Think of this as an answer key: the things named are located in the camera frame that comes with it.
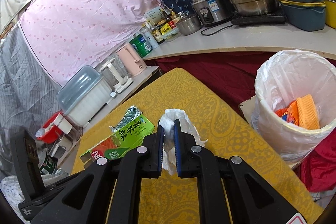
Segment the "gray curtain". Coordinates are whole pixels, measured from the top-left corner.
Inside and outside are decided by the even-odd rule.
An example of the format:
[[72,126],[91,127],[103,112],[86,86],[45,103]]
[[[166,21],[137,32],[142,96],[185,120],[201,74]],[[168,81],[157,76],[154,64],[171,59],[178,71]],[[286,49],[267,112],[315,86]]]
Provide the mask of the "gray curtain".
[[60,110],[60,87],[44,72],[16,25],[0,48],[0,177],[14,175],[10,138],[23,128],[34,136]]

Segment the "crumpled white tissue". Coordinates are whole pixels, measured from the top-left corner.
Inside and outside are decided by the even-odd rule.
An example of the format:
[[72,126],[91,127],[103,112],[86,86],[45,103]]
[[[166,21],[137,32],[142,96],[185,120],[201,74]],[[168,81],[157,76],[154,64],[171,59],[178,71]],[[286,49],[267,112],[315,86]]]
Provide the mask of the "crumpled white tissue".
[[166,109],[165,114],[162,115],[159,124],[163,127],[165,135],[162,168],[168,170],[170,175],[176,173],[174,147],[174,121],[176,119],[180,120],[182,132],[193,135],[197,145],[204,147],[204,144],[208,141],[208,139],[201,141],[196,127],[192,125],[188,115],[184,110],[176,108]]

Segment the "green box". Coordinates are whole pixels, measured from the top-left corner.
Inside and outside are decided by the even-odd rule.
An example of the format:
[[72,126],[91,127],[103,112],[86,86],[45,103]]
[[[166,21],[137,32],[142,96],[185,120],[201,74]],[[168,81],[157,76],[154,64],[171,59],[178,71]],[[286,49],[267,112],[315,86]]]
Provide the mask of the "green box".
[[135,118],[117,132],[88,149],[80,156],[87,168],[101,157],[115,160],[123,157],[129,150],[142,145],[143,138],[153,133],[155,126],[143,115]]

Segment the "red basket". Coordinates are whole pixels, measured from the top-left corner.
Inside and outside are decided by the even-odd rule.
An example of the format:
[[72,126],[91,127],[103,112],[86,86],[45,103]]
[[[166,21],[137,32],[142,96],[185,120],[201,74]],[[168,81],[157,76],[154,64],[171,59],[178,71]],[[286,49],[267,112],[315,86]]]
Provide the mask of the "red basket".
[[[42,126],[42,128],[47,128],[57,117],[58,114],[62,114],[62,111],[58,111],[52,115],[52,117]],[[43,141],[45,143],[53,143],[55,142],[60,136],[62,136],[63,132],[57,126],[53,125],[51,129],[42,137],[38,137],[39,141]]]

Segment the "pink curtain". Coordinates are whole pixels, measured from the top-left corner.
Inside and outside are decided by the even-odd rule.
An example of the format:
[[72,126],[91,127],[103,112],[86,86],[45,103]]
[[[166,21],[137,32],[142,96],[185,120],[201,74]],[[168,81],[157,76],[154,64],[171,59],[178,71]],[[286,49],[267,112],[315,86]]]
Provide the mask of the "pink curtain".
[[21,26],[31,50],[60,85],[97,66],[139,30],[159,0],[35,0]]

